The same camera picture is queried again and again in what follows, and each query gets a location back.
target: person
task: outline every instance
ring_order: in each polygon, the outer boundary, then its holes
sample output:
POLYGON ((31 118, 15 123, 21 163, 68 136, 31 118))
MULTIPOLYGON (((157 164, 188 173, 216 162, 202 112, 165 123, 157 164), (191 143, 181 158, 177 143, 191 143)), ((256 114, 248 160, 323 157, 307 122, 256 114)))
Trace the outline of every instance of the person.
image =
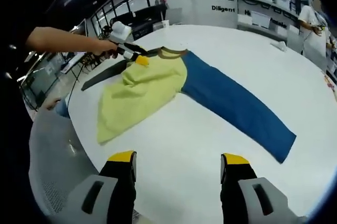
POLYGON ((29 177, 29 136, 32 120, 15 81, 15 70, 28 55, 26 49, 39 52, 88 51, 100 55, 116 50, 105 40, 72 34, 52 27, 39 27, 30 18, 16 18, 4 24, 0 87, 2 88, 4 122, 1 125, 2 218, 17 222, 22 216, 33 223, 47 220, 35 202, 29 177))
POLYGON ((304 43, 302 54, 315 63, 318 67, 326 67, 326 49, 332 49, 328 23, 320 13, 322 4, 314 0, 311 6, 305 5, 299 15, 301 32, 304 43))

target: yellow shirt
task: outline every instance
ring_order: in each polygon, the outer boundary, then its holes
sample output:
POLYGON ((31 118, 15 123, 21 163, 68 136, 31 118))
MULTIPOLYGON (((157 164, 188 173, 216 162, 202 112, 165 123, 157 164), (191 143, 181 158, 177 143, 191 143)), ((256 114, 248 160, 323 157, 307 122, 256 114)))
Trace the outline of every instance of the yellow shirt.
POLYGON ((186 51, 163 48, 148 66, 132 64, 122 80, 106 86, 98 105, 97 140, 109 141, 167 104, 183 87, 187 69, 180 58, 186 51))

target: cable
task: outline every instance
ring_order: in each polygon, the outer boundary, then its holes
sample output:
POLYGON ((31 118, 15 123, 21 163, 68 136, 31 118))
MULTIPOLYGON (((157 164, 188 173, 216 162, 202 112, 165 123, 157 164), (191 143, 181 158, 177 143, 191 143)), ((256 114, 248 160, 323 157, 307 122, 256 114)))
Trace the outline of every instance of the cable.
POLYGON ((74 82, 74 84, 73 84, 72 90, 70 91, 70 95, 69 95, 69 99, 68 99, 68 103, 67 103, 67 109, 68 109, 68 110, 69 110, 69 101, 70 101, 70 98, 72 97, 73 90, 74 90, 75 85, 76 85, 76 81, 78 81, 78 77, 80 76, 80 73, 81 73, 83 67, 84 67, 84 64, 82 64, 82 67, 81 67, 81 69, 80 69, 80 72, 78 73, 78 75, 77 75, 77 77, 76 77, 76 79, 75 79, 75 82, 74 82))

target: human arm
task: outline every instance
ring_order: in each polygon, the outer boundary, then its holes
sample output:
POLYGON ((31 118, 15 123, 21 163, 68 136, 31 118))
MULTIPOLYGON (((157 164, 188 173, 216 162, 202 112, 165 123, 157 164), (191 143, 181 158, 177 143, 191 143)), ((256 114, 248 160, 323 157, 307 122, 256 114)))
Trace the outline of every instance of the human arm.
POLYGON ((94 52, 101 54, 116 50, 117 45, 110 41, 72 34, 52 27, 36 27, 30 33, 26 45, 36 51, 48 52, 94 52))
POLYGON ((322 30, 319 27, 314 27, 309 24, 309 14, 310 14, 310 7, 304 6, 301 10, 299 15, 299 22, 302 27, 309 31, 313 31, 316 35, 321 36, 322 30))
POLYGON ((334 49, 334 45, 331 44, 331 43, 327 43, 326 44, 326 48, 328 48, 328 49, 334 49))

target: floor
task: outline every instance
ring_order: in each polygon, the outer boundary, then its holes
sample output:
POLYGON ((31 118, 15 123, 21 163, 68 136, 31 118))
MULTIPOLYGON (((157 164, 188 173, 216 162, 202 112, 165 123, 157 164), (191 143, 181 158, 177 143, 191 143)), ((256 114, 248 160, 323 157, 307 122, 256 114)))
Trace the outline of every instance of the floor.
MULTIPOLYGON (((56 98, 65 98, 72 90, 74 84, 75 86, 78 84, 83 84, 86 81, 85 78, 87 77, 88 73, 91 71, 91 68, 89 67, 88 69, 83 69, 82 72, 78 76, 78 81, 75 82, 75 76, 78 75, 78 73, 80 72, 80 69, 81 69, 80 66, 77 65, 73 67, 72 69, 73 72, 69 71, 65 75, 60 75, 59 81, 56 82, 51 88, 51 90, 49 91, 49 94, 46 97, 44 104, 48 104, 56 98)), ((31 110, 27 106, 26 108, 32 120, 34 120, 36 111, 31 110)))

